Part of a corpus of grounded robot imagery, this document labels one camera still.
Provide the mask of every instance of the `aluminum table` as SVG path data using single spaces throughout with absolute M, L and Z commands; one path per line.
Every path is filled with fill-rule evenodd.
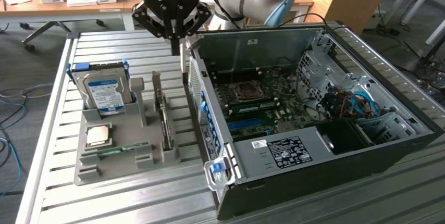
M 338 33 L 445 127 L 440 105 L 348 29 L 340 29 Z M 123 58 L 129 60 L 131 76 L 146 80 L 146 98 L 153 96 L 151 71 L 162 73 L 182 162 L 75 186 L 82 99 L 64 73 L 66 65 L 84 61 L 117 62 Z M 354 64 L 341 56 L 338 60 L 354 69 Z M 444 167 L 445 139 L 441 138 L 408 155 L 385 173 L 227 221 L 217 221 L 182 87 L 179 57 L 170 55 L 170 46 L 146 31 L 82 33 L 64 45 L 16 223 L 435 223 L 445 219 Z

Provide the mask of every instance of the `circuit board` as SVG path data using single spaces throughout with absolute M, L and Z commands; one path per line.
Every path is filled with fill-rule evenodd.
M 262 71 L 262 75 L 255 81 L 214 85 L 234 141 L 302 129 L 313 121 L 305 110 L 304 103 L 296 96 L 296 91 L 292 90 L 290 80 L 286 77 L 289 77 L 289 74 L 282 73 L 281 69 L 270 69 Z M 247 96 L 251 96 L 257 98 L 257 101 L 241 102 L 239 98 L 237 98 L 235 87 L 246 83 L 259 85 L 257 93 L 246 93 L 246 96 L 243 95 L 243 99 L 249 99 Z M 268 100 L 276 102 L 272 108 L 251 107 Z M 227 110 L 230 104 L 245 104 L 246 109 L 253 110 L 247 112 L 238 111 L 238 114 L 234 114 L 234 112 Z

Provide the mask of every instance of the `gray carpet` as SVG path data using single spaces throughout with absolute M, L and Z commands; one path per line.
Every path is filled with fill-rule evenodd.
M 385 0 L 382 3 L 382 10 L 386 10 L 393 2 L 394 0 Z M 424 42 L 444 20 L 444 12 L 444 8 L 437 7 L 435 4 L 427 3 L 409 24 L 412 32 L 402 31 L 398 38 L 411 43 L 416 43 L 419 47 L 429 48 L 424 45 Z M 394 16 L 396 21 L 388 25 L 388 28 L 397 26 L 398 15 Z M 106 27 L 98 26 L 94 20 L 67 23 L 67 26 L 74 31 L 80 32 L 125 29 L 121 20 L 106 20 L 104 22 L 107 24 Z M 31 23 L 34 28 L 39 27 L 39 25 L 42 24 Z M 19 27 L 19 24 L 14 23 L 10 26 L 8 31 L 0 34 L 0 90 L 10 88 L 26 88 L 36 84 L 50 83 L 54 81 L 66 33 L 59 27 L 50 29 L 32 41 L 32 44 L 38 48 L 35 53 L 27 52 L 22 45 L 22 39 L 30 33 L 31 31 L 23 30 Z M 362 37 L 378 51 L 397 44 L 396 41 L 382 37 L 373 31 L 366 31 L 362 34 Z M 444 52 L 445 49 L 443 48 L 437 56 L 443 56 Z M 416 59 L 416 55 L 406 51 L 405 46 L 400 46 L 398 48 L 385 52 L 384 56 L 398 65 L 408 62 L 408 60 Z M 23 98 L 18 98 L 11 101 L 22 102 Z M 47 103 L 48 98 L 31 99 L 27 103 L 28 113 L 26 118 L 7 129 L 10 140 L 15 144 L 26 170 L 28 170 L 31 166 Z M 15 109 L 16 107 L 0 104 L 0 120 L 3 120 L 15 111 Z M 3 160 L 4 157 L 6 152 L 0 154 L 0 160 Z M 18 168 L 12 157 L 7 165 L 0 169 L 0 192 L 3 192 L 3 190 L 6 190 L 15 183 L 16 175 Z M 22 191 L 24 189 L 26 181 L 27 175 L 23 175 L 22 181 L 14 191 Z M 4 196 L 0 198 L 2 224 L 14 223 L 20 199 L 20 195 Z

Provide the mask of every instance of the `robotic arm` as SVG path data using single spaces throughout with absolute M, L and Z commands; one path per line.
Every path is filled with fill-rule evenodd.
M 179 40 L 193 35 L 210 18 L 207 4 L 199 0 L 143 0 L 133 17 L 157 37 L 170 40 L 173 55 L 179 55 Z

